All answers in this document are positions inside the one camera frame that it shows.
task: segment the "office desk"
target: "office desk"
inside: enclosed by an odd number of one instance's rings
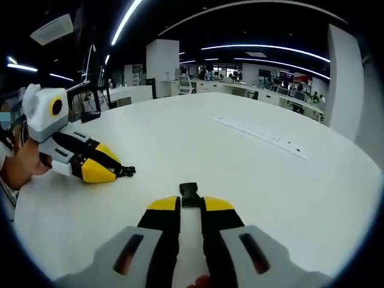
[[[107,92],[103,91],[104,96],[107,97]],[[115,89],[109,90],[110,101],[122,104],[121,100],[128,100],[128,104],[139,103],[143,101],[152,100],[152,86],[120,86]]]
[[[284,136],[303,160],[247,133],[213,121]],[[22,244],[51,278],[77,273],[153,201],[197,182],[201,196],[233,204],[286,246],[300,267],[335,276],[359,247],[380,200],[382,172],[361,149],[324,125],[286,109],[222,93],[182,95],[108,110],[77,123],[109,146],[132,178],[84,184],[52,171],[24,186],[14,226]],[[182,209],[174,287],[207,271],[200,211]]]
[[[271,105],[287,108],[288,101],[300,104],[304,107],[304,115],[318,122],[320,122],[320,115],[324,114],[324,112],[320,108],[311,103],[288,97],[270,90],[258,88],[254,85],[202,80],[192,80],[192,82],[196,83],[197,93],[223,92],[227,94],[248,97],[248,94],[254,94],[255,92],[257,92],[259,95],[259,101],[266,102]]]

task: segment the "computer monitor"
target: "computer monitor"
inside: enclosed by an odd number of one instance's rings
[[[282,86],[279,86],[276,90],[277,93],[280,93],[280,94],[283,94],[283,95],[288,95],[289,94],[289,90],[282,87]]]
[[[289,72],[280,71],[280,79],[284,82],[293,83],[295,75]]]
[[[179,76],[180,86],[189,87],[190,81],[188,76]]]
[[[305,101],[305,94],[303,92],[295,91],[293,97],[298,100]]]
[[[259,69],[259,77],[271,78],[271,71]]]

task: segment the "white tabletop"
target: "white tabletop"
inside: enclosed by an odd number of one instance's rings
[[[212,118],[263,127],[306,150],[307,160]],[[292,111],[221,93],[193,94],[109,110],[78,124],[107,144],[132,178],[87,185],[49,172],[24,186],[17,234],[51,278],[76,273],[95,251],[153,201],[197,182],[201,196],[232,203],[243,222],[285,245],[294,263],[335,276],[359,247],[375,215],[378,166],[356,145]],[[182,209],[174,287],[207,271],[200,213]]]

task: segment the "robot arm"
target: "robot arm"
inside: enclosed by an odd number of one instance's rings
[[[54,171],[67,176],[74,175],[90,183],[131,177],[136,172],[133,166],[122,166],[106,145],[76,131],[68,123],[69,107],[65,89],[41,89],[40,85],[30,84],[22,106],[29,136],[39,143],[43,163],[47,155],[51,156]]]

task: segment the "white wall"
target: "white wall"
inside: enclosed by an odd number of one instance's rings
[[[325,101],[324,124],[355,141],[364,98],[364,74],[357,39],[329,25],[331,81]]]
[[[323,95],[325,100],[327,100],[328,92],[329,92],[329,84],[325,83],[324,81],[313,77],[312,78],[312,87],[311,87],[311,95],[313,95],[315,92],[317,94]]]
[[[242,64],[242,81],[248,84],[252,84],[252,83],[256,84],[256,79],[259,76],[259,69],[269,70],[271,71],[271,74],[276,74],[280,71],[287,71],[285,69],[281,69],[277,67],[243,63]]]
[[[372,62],[364,66],[364,103],[355,143],[384,171],[384,90]]]
[[[155,78],[157,98],[167,95],[167,87],[161,81],[174,80],[179,68],[179,41],[157,39],[146,47],[146,77]]]

